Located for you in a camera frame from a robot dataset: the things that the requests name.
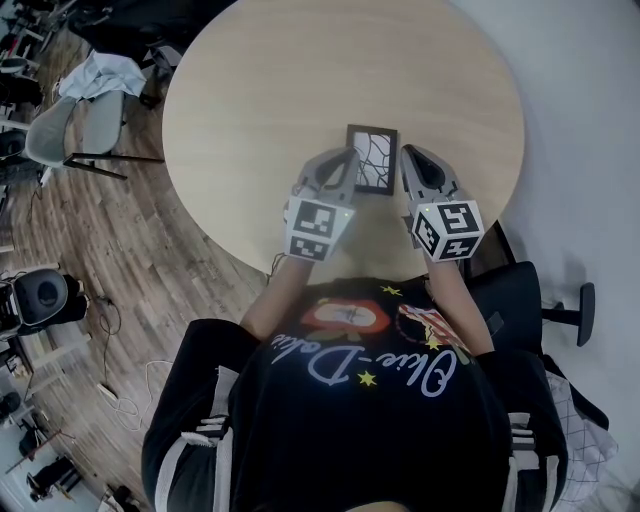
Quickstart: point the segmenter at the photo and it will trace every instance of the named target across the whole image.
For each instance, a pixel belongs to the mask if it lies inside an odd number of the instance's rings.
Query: black picture frame
[[[397,155],[398,155],[398,131],[391,130],[389,128],[378,128],[375,126],[365,126],[359,124],[350,124],[347,126],[347,146],[355,146],[355,136],[357,133],[366,133],[368,135],[380,135],[383,137],[389,137],[389,165],[388,172],[386,174],[380,175],[379,179],[386,178],[386,186],[379,185],[367,185],[361,183],[361,176],[364,176],[366,180],[366,174],[364,173],[364,166],[366,165],[366,161],[360,160],[360,170],[358,171],[358,181],[356,184],[356,192],[361,192],[364,194],[381,194],[385,196],[392,196],[395,189],[396,183],[396,165],[397,165]],[[370,167],[374,167],[376,172],[378,172],[379,167],[369,163]]]

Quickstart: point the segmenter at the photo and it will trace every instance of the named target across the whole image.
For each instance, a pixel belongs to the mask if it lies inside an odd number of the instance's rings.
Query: tabletop
[[[447,161],[488,228],[524,152],[522,111],[502,58],[443,0],[241,0],[198,36],[163,118],[173,185],[198,225],[270,272],[282,211],[304,162],[346,144],[349,124],[397,130]],[[356,216],[312,282],[426,272],[402,220],[407,196],[357,194]]]

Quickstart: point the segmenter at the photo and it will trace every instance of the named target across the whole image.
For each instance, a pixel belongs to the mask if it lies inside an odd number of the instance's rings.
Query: black cable
[[[104,313],[100,314],[100,328],[107,335],[107,339],[104,341],[104,350],[102,352],[102,364],[104,367],[104,384],[107,384],[107,351],[109,350],[109,341],[111,340],[111,336],[115,336],[120,332],[122,328],[122,315],[120,314],[120,309],[115,303],[108,297],[99,297],[98,301],[105,302],[107,306],[112,306],[116,313],[118,314],[118,326],[115,330],[111,330],[111,322],[109,322],[109,318]]]
[[[38,196],[38,201],[42,201],[42,184],[38,181],[38,185],[36,189],[33,191],[33,195],[31,196],[31,204],[29,205],[29,213],[27,213],[27,224],[31,224],[31,219],[33,218],[33,199]]]
[[[267,285],[269,284],[269,281],[271,281],[271,278],[275,275],[276,270],[278,270],[278,265],[280,265],[282,258],[284,258],[283,252],[279,252],[273,257],[273,262],[271,263],[271,274],[267,275]]]

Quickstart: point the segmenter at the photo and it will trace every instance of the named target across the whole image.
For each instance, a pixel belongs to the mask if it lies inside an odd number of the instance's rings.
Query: round wooden table
[[[263,272],[284,250],[282,209],[304,162],[346,144],[348,124],[398,130],[449,162],[485,227],[511,197],[524,151],[504,61],[443,0],[242,0],[198,36],[163,122],[171,180],[216,243]],[[312,281],[424,274],[401,219],[407,197],[358,195],[349,236]]]

